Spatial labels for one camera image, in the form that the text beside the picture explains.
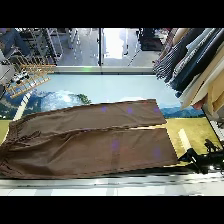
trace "floor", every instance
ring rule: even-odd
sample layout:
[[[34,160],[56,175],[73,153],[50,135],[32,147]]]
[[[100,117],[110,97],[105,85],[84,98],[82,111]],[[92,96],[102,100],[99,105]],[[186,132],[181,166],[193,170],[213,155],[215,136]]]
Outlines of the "floor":
[[[78,28],[77,30],[73,49],[68,48],[66,35],[60,35],[64,53],[58,66],[98,66],[98,28]],[[129,64],[129,66],[153,66],[152,61],[158,58],[159,53],[139,51],[137,30],[104,28],[104,66],[128,66]],[[164,42],[166,36],[160,34],[160,38]],[[55,37],[53,41],[56,51],[59,51],[57,38]]]

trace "purple light spot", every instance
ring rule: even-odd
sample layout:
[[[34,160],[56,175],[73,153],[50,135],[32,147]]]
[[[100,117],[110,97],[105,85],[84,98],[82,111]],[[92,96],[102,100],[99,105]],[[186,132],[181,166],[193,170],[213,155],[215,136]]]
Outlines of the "purple light spot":
[[[117,150],[119,148],[120,144],[118,140],[113,140],[112,142],[112,150]]]
[[[158,113],[159,111],[160,111],[160,110],[159,110],[158,107],[155,107],[155,108],[154,108],[154,112],[155,112],[155,113]]]
[[[107,108],[105,106],[102,107],[102,111],[106,112]]]
[[[159,147],[157,147],[153,150],[153,155],[156,159],[159,159],[161,157],[161,151],[160,151]]]
[[[132,113],[132,108],[128,108],[128,113],[129,113],[129,114]]]

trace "gray tiled floor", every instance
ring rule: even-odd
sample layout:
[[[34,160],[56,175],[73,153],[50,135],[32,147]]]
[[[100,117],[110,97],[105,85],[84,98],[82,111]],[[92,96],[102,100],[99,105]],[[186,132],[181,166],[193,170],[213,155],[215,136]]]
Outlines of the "gray tiled floor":
[[[128,66],[136,52],[140,49],[136,30],[125,28],[104,29],[104,66]],[[98,29],[78,28],[73,49],[69,49],[66,35],[60,36],[64,54],[58,62],[58,66],[97,66],[97,38]],[[153,65],[152,61],[157,58],[158,52],[143,52],[140,50],[130,66],[151,67]]]

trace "pant leg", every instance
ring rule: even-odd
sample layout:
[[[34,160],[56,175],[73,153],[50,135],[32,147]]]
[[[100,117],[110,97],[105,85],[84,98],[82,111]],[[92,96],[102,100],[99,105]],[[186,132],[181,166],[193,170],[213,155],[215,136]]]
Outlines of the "pant leg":
[[[23,55],[26,56],[30,54],[30,49],[22,40],[19,32],[15,28],[11,28],[9,32],[1,36],[0,40],[5,44],[4,54],[7,54],[10,51],[13,44],[21,49]]]

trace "brown pants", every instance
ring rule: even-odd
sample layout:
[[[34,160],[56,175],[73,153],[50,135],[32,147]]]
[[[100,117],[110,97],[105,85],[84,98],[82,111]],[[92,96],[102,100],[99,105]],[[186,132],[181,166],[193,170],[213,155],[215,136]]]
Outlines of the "brown pants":
[[[0,172],[20,179],[68,179],[175,165],[166,129],[127,129],[162,123],[155,100],[28,115],[10,124],[0,147]]]

